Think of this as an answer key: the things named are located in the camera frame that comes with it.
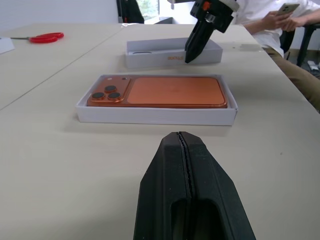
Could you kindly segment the white phone box base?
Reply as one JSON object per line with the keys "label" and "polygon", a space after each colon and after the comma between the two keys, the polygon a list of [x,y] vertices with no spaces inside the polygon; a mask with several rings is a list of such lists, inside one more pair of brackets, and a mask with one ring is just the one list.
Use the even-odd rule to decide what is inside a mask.
{"label": "white phone box base", "polygon": [[[100,107],[88,106],[87,100],[104,77],[112,76],[189,76],[213,77],[218,80],[227,98],[227,108],[151,108],[151,107]],[[78,119],[83,123],[153,124],[153,125],[203,125],[232,126],[239,107],[221,75],[102,75],[89,88],[75,106]]]}

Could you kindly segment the white phone box lid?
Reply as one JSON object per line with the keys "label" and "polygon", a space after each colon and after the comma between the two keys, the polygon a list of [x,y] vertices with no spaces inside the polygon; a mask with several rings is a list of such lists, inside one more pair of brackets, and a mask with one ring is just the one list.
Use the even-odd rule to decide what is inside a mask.
{"label": "white phone box lid", "polygon": [[[186,65],[186,37],[136,40],[126,43],[125,61],[129,69],[172,67]],[[223,49],[209,40],[202,53],[191,65],[221,62]]]}

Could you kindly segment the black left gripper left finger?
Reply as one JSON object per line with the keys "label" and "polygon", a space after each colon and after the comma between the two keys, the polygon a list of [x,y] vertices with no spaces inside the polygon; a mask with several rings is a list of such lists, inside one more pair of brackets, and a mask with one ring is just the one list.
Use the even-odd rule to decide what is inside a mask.
{"label": "black left gripper left finger", "polygon": [[133,240],[188,240],[191,189],[181,134],[165,136],[139,186]]}

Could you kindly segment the black chair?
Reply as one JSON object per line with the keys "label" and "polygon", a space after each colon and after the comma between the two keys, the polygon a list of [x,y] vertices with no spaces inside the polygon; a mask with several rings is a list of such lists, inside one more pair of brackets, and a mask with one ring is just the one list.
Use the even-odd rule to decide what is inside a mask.
{"label": "black chair", "polygon": [[299,53],[297,56],[296,65],[301,67],[305,57],[307,56],[308,46],[311,40],[311,37],[315,30],[320,29],[320,22],[314,24],[308,24],[304,26],[303,39],[300,45]]}

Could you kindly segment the beige smartphone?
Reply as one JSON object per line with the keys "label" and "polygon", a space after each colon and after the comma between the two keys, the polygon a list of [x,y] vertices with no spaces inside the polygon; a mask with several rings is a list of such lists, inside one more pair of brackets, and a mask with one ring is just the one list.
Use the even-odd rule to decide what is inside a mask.
{"label": "beige smartphone", "polygon": [[277,11],[276,15],[286,15],[293,13],[298,7],[300,6],[299,3],[284,3],[280,9]]}

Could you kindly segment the white paper sheet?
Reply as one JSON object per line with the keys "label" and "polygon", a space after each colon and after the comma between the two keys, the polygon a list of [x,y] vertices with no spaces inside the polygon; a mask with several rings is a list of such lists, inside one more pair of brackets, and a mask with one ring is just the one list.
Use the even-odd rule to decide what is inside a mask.
{"label": "white paper sheet", "polygon": [[0,55],[13,51],[15,46],[11,38],[8,37],[0,37]]}

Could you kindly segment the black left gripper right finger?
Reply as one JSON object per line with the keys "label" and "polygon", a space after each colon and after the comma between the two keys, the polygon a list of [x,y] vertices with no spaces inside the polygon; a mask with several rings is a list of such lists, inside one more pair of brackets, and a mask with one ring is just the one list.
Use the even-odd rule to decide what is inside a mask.
{"label": "black left gripper right finger", "polygon": [[192,176],[191,240],[256,240],[234,182],[197,136],[182,132]]}

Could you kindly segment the person's left hand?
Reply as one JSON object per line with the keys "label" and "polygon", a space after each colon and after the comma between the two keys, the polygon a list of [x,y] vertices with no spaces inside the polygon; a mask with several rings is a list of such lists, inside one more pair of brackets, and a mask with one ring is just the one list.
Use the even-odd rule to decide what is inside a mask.
{"label": "person's left hand", "polygon": [[292,32],[298,27],[304,26],[308,22],[307,16],[291,17],[282,26],[282,30],[285,32]]}

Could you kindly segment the person's right hand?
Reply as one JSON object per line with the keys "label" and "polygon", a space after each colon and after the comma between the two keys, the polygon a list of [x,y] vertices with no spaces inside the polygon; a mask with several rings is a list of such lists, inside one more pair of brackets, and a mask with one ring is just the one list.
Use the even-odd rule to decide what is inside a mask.
{"label": "person's right hand", "polygon": [[262,25],[264,30],[274,30],[281,27],[283,19],[277,15],[276,11],[270,11],[263,19]]}

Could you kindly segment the person in white shirt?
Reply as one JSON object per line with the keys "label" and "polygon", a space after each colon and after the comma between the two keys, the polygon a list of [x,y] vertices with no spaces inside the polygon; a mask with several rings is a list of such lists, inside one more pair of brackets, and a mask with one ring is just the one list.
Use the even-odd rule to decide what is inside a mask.
{"label": "person in white shirt", "polygon": [[263,18],[269,12],[276,12],[290,0],[237,0],[239,10],[235,13],[234,23],[242,25],[259,43],[262,49],[276,63],[309,103],[320,113],[320,80],[308,71],[284,58],[280,37],[283,25],[289,18],[308,17],[305,25],[320,23],[320,5],[311,0],[293,0],[299,7],[292,13],[280,15],[282,25],[273,30],[263,29]]}

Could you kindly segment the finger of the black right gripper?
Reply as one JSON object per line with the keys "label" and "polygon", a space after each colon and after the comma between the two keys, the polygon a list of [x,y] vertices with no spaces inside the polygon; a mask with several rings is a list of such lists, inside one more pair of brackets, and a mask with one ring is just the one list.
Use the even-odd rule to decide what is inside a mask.
{"label": "finger of the black right gripper", "polygon": [[193,57],[197,58],[203,51],[213,32],[212,23],[197,23],[194,34]]}
{"label": "finger of the black right gripper", "polygon": [[195,24],[188,40],[185,43],[185,63],[192,62],[199,55],[199,36],[201,35],[203,23],[203,21],[198,21]]}

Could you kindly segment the red handled scissors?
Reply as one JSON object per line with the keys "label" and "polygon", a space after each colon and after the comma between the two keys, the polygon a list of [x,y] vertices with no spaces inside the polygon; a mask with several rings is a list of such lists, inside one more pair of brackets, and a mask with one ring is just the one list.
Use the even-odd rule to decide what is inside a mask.
{"label": "red handled scissors", "polygon": [[12,40],[27,40],[33,44],[49,44],[57,42],[65,36],[63,32],[51,32],[45,33],[37,36],[28,37],[11,37]]}

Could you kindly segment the orange smartphone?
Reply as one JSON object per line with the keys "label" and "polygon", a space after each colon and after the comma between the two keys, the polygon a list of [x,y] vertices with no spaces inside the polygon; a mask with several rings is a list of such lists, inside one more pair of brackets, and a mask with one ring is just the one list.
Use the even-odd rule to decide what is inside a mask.
{"label": "orange smartphone", "polygon": [[87,100],[89,107],[225,109],[227,97],[215,77],[103,77]]}

